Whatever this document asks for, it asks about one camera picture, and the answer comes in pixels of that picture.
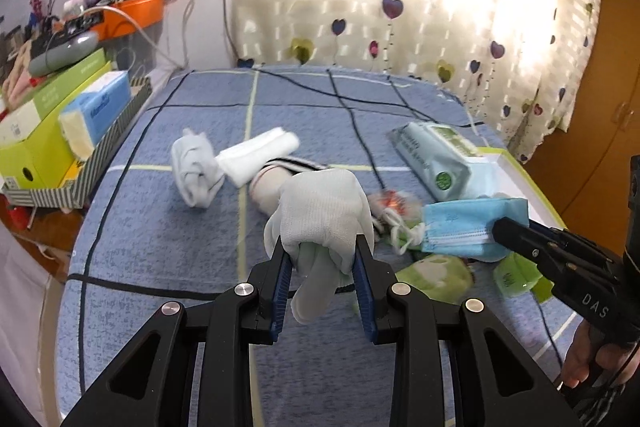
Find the person's right hand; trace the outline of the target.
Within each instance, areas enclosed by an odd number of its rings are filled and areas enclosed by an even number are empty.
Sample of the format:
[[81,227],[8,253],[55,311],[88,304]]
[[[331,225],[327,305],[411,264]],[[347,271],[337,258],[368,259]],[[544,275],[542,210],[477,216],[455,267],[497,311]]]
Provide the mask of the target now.
[[576,329],[561,369],[561,381],[564,386],[575,388],[583,383],[589,376],[592,362],[605,372],[615,374],[631,355],[631,348],[617,345],[602,345],[596,348],[590,339],[590,329],[591,326],[586,320],[582,320]]

